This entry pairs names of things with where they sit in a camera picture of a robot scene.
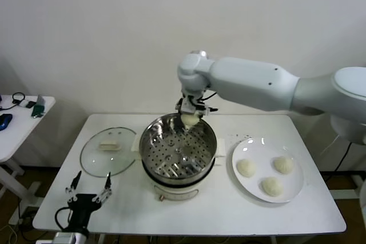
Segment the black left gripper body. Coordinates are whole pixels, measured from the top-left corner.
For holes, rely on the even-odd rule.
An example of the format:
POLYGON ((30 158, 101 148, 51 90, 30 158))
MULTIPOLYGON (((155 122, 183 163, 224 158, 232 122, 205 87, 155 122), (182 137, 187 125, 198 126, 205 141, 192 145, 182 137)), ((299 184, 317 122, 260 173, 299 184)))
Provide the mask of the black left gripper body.
POLYGON ((67 226, 68 231, 87 231, 89 219, 99 209, 97 194, 77 194, 76 201, 72 198, 67 205, 72 215, 67 226))

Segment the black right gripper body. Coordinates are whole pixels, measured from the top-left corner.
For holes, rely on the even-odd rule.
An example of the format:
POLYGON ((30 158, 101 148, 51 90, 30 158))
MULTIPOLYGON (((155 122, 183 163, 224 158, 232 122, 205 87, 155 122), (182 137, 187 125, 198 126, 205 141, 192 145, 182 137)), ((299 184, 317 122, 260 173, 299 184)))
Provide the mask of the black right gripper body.
POLYGON ((203 116, 204 112, 202 110, 196 109, 195 107, 183 107, 183 114, 195 115, 195 116, 203 116))

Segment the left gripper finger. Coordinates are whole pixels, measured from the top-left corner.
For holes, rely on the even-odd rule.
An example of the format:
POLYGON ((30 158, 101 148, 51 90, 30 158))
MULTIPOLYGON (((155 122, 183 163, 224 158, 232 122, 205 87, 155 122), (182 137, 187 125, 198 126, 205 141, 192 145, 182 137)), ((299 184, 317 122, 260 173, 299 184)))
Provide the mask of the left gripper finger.
POLYGON ((111 172, 107 174, 106 182, 102 191, 96 196, 97 203, 104 203, 112 194, 111 172))
POLYGON ((73 178, 71 185, 65 188, 65 193, 69 196, 68 202, 74 202, 77 200, 76 188, 79 183, 82 171, 79 171, 76 177, 73 178))

